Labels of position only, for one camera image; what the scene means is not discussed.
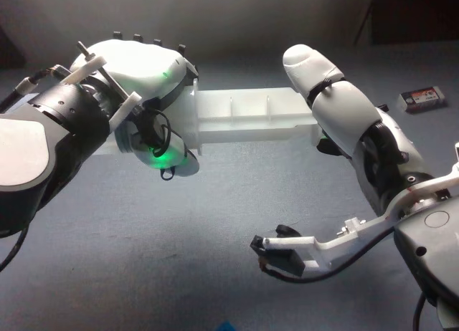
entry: translucent white plastic part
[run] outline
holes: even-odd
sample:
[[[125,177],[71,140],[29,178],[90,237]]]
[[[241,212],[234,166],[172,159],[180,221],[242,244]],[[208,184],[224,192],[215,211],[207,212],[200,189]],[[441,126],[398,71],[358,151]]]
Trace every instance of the translucent white plastic part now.
[[[203,143],[285,140],[311,133],[316,120],[303,97],[289,87],[199,91],[185,87],[164,113],[190,149]],[[96,154],[116,147],[108,140]]]

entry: gray table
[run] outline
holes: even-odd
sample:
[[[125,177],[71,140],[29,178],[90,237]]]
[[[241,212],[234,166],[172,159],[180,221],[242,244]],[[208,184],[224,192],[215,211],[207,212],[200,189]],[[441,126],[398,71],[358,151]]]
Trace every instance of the gray table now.
[[[458,44],[325,50],[415,142],[435,175],[459,140]],[[278,57],[199,65],[202,90],[290,86]],[[0,72],[5,95],[26,74]],[[450,107],[411,116],[400,92],[439,85]],[[279,223],[326,241],[373,217],[351,166],[309,139],[204,146],[201,171],[163,182],[133,155],[93,156],[32,222],[0,275],[2,330],[410,330],[420,290],[392,240],[325,282],[263,275],[249,243]],[[0,241],[5,255],[15,239]],[[421,330],[440,330],[426,306]]]

